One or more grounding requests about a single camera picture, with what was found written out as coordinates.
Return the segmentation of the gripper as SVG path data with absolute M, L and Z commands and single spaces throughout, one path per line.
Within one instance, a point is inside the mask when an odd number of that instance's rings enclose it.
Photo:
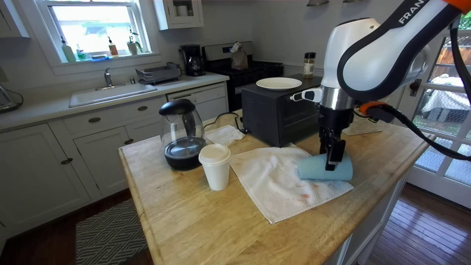
M 325 169 L 327 171 L 334 171 L 343 160 L 346 141 L 341 139 L 341 134 L 350 126 L 353 116 L 353 109 L 319 107 L 319 154 L 326 153 Z

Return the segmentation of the light green cup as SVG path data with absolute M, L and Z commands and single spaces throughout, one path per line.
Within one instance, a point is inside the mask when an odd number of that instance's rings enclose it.
M 326 161 L 327 155 L 325 153 L 300 160 L 298 163 L 300 178 L 321 181 L 350 181 L 352 179 L 353 166 L 347 152 L 344 152 L 343 160 L 335 166 L 333 171 L 325 169 Z

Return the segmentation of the white paper cup with lid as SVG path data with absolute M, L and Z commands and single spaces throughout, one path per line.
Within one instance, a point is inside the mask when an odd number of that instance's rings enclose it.
M 219 143 L 203 147 L 199 154 L 199 162 L 205 171 L 209 186 L 214 191 L 222 191 L 229 183 L 231 152 Z

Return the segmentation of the patterned white cloth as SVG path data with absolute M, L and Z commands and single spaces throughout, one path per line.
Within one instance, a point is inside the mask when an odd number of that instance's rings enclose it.
M 383 121 L 372 122 L 370 119 L 363 118 L 354 114 L 350 126 L 343 130 L 343 133 L 352 136 L 359 134 L 370 134 L 377 131 L 383 131 L 386 123 Z

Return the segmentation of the white towel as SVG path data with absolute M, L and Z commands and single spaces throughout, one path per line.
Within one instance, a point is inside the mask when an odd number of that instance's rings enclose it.
M 298 163 L 313 155 L 295 145 L 232 155 L 230 166 L 259 211 L 274 224 L 353 190 L 350 181 L 301 179 Z

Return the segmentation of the black toaster oven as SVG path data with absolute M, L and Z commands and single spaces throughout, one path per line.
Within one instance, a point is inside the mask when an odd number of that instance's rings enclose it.
M 241 89 L 244 129 L 270 146 L 286 146 L 319 131 L 316 104 L 303 99 L 292 101 L 290 96 L 305 89 L 318 87 L 321 77 L 304 79 L 302 74 L 290 77 L 301 81 L 301 86 L 275 91 L 253 83 Z

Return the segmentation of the white plate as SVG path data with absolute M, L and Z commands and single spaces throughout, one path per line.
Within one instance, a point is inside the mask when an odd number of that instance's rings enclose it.
M 256 85 L 265 89 L 282 91 L 297 88 L 302 85 L 302 82 L 294 78 L 273 77 L 258 80 Z

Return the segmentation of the spice jar with black cap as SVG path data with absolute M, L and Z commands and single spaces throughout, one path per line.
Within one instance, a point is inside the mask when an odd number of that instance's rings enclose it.
M 306 52 L 304 54 L 303 78 L 311 79 L 314 76 L 316 52 Z

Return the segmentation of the crumpled white napkin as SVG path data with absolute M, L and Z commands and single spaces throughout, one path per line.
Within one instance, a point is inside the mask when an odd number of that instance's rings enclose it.
M 245 134 L 231 125 L 225 125 L 215 130 L 207 131 L 205 137 L 211 143 L 229 146 L 236 141 L 242 140 Z

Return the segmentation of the black stove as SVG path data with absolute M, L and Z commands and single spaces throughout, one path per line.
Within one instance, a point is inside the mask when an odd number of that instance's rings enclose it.
M 229 111 L 242 108 L 242 87 L 271 77 L 282 77 L 284 65 L 278 62 L 257 61 L 253 59 L 254 47 L 251 41 L 241 42 L 248 59 L 248 68 L 234 70 L 231 67 L 232 43 L 207 45 L 201 48 L 205 70 L 226 75 L 227 101 Z

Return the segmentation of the white glass-pane door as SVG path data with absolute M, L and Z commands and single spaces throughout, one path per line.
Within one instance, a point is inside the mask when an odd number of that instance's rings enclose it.
M 429 43 L 431 64 L 419 77 L 418 94 L 404 87 L 399 110 L 435 142 L 471 156 L 471 102 L 454 64 L 449 29 Z M 471 209 L 471 162 L 443 155 L 429 147 L 417 159 L 407 182 Z

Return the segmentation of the brown paper bag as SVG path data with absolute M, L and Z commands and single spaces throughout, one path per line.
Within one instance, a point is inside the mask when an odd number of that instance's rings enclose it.
M 240 42 L 234 43 L 230 49 L 230 53 L 232 70 L 240 71 L 248 69 L 248 57 Z

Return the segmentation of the glass kettle with black lid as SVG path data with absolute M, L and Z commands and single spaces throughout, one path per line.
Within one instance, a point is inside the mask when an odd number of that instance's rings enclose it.
M 163 121 L 160 139 L 169 166 L 176 170 L 199 167 L 199 154 L 206 140 L 195 104 L 183 98 L 169 101 L 160 107 L 159 114 Z

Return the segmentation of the black coffee maker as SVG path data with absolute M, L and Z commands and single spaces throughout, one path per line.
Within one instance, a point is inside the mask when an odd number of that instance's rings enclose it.
M 183 57 L 186 75 L 189 77 L 200 77 L 206 74 L 199 44 L 181 45 L 180 51 Z

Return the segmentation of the grey dish rack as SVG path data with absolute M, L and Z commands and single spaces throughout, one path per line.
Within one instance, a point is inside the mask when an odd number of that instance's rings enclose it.
M 180 79 L 181 67 L 179 64 L 167 62 L 166 66 L 135 69 L 139 78 L 138 82 L 144 85 L 157 85 Z

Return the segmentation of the potted plant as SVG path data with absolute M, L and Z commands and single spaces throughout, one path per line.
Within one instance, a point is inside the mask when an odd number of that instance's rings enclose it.
M 138 37 L 139 37 L 139 34 L 137 32 L 133 32 L 133 30 L 130 28 L 127 46 L 131 55 L 138 55 L 139 53 L 143 53 L 142 46 L 137 41 Z

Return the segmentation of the white sink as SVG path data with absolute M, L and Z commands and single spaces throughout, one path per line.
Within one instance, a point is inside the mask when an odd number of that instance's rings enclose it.
M 70 98 L 69 108 L 81 107 L 84 105 L 129 97 L 156 90 L 157 88 L 153 85 L 144 85 L 139 83 L 88 89 L 82 92 L 73 93 Z

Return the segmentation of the patterned grey rug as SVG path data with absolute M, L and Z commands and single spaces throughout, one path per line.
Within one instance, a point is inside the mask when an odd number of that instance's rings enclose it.
M 122 265 L 148 244 L 132 199 L 77 223 L 76 265 Z

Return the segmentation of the window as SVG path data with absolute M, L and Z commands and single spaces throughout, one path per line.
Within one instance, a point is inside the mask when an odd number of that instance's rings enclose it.
M 112 67 L 133 67 L 163 61 L 156 40 L 156 18 L 147 0 L 30 0 L 30 23 L 49 65 L 57 74 L 95 71 L 94 63 L 110 61 Z M 143 53 L 131 55 L 127 42 L 129 29 L 137 32 Z M 61 36 L 76 57 L 67 62 Z M 108 36 L 119 55 L 111 56 Z M 87 59 L 79 61 L 76 45 Z M 110 59 L 91 61 L 91 55 L 107 54 Z

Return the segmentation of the green soap bottle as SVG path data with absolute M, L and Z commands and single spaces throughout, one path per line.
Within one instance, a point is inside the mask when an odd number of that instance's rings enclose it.
M 76 62 L 77 59 L 74 55 L 74 52 L 73 52 L 72 48 L 69 45 L 66 44 L 66 41 L 65 41 L 64 37 L 62 37 L 62 36 L 61 36 L 61 42 L 62 42 L 61 48 L 64 52 L 64 55 L 65 55 L 65 58 L 66 58 L 67 62 L 69 62 L 69 63 Z

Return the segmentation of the white kitchen base cabinets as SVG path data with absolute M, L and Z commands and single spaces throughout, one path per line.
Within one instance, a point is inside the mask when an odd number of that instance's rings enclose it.
M 153 92 L 73 108 L 72 94 L 49 93 L 0 114 L 0 241 L 126 189 L 118 149 L 159 135 L 169 100 L 190 99 L 203 120 L 227 111 L 228 80 L 183 75 Z

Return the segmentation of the small counter appliance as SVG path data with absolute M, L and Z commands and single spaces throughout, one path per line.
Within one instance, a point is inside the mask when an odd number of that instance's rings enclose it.
M 14 99 L 11 97 L 11 94 L 19 96 L 20 101 L 14 101 Z M 15 111 L 22 107 L 23 103 L 24 97 L 21 94 L 11 91 L 10 89 L 0 85 L 0 114 Z

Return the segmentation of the white glass-front wall cabinet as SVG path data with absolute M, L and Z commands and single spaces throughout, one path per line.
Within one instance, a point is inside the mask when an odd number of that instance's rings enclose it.
M 202 0 L 153 0 L 160 31 L 204 26 Z

